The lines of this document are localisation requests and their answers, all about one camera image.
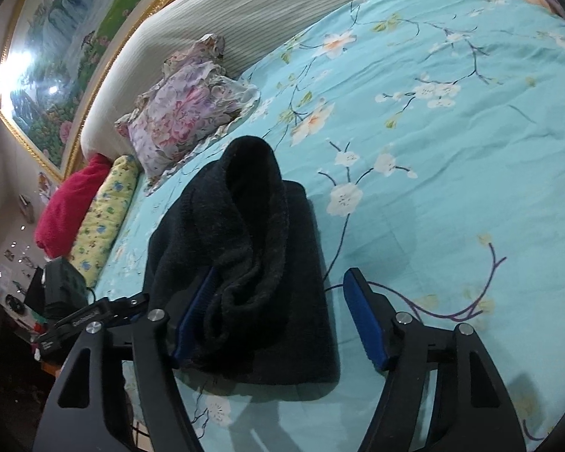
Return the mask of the black fleece pants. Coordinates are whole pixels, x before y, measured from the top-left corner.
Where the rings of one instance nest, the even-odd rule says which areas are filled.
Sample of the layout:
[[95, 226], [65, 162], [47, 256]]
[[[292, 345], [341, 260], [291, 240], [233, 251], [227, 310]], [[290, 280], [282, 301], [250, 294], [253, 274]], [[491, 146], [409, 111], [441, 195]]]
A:
[[185, 186], [150, 237], [154, 308], [199, 295], [168, 336], [182, 367], [250, 385], [337, 380], [315, 217], [262, 139], [234, 139]]

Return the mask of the red fleece blanket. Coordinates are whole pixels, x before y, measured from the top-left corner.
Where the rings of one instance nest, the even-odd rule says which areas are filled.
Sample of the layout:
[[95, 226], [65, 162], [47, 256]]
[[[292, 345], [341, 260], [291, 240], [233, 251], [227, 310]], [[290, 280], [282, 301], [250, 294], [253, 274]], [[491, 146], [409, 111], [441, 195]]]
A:
[[34, 232], [36, 246], [48, 258], [70, 253], [82, 220], [93, 198], [110, 173], [112, 161], [96, 154], [50, 197]]

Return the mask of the yellow floral bolster pillow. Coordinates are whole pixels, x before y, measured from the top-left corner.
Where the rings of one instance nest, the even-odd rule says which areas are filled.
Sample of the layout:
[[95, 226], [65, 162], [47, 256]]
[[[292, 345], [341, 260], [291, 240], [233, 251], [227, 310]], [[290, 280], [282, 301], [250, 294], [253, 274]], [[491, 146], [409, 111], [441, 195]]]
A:
[[112, 246], [134, 195], [139, 165], [131, 155], [118, 157], [96, 192], [77, 232], [68, 261], [93, 289], [106, 265]]

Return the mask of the floral ruffled pillow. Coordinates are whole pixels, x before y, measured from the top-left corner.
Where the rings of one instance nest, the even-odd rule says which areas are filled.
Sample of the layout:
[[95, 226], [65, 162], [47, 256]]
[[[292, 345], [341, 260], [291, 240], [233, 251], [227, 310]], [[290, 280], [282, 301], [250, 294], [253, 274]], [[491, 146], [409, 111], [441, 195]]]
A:
[[222, 65], [224, 37], [207, 34], [165, 59], [161, 78], [115, 121], [153, 194], [186, 163], [221, 140], [260, 101], [258, 89], [231, 79]]

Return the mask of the gold framed landscape painting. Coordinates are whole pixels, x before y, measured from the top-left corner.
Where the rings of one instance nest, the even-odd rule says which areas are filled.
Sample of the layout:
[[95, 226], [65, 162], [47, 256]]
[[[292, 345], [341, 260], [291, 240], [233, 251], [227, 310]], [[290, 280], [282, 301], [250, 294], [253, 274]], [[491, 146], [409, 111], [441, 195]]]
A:
[[82, 122], [115, 56], [171, 1], [17, 1], [0, 65], [0, 120], [54, 180], [73, 173]]

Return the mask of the white ribbed headboard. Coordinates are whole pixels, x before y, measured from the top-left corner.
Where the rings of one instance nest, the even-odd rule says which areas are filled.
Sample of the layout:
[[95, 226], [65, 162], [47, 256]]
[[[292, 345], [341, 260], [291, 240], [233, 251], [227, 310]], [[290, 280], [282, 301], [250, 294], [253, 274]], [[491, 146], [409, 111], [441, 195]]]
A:
[[175, 0], [145, 20], [113, 61], [80, 134], [84, 158], [132, 149], [114, 128], [137, 95], [153, 86], [164, 60], [206, 34], [225, 41], [223, 66], [239, 76], [267, 53], [352, 0]]

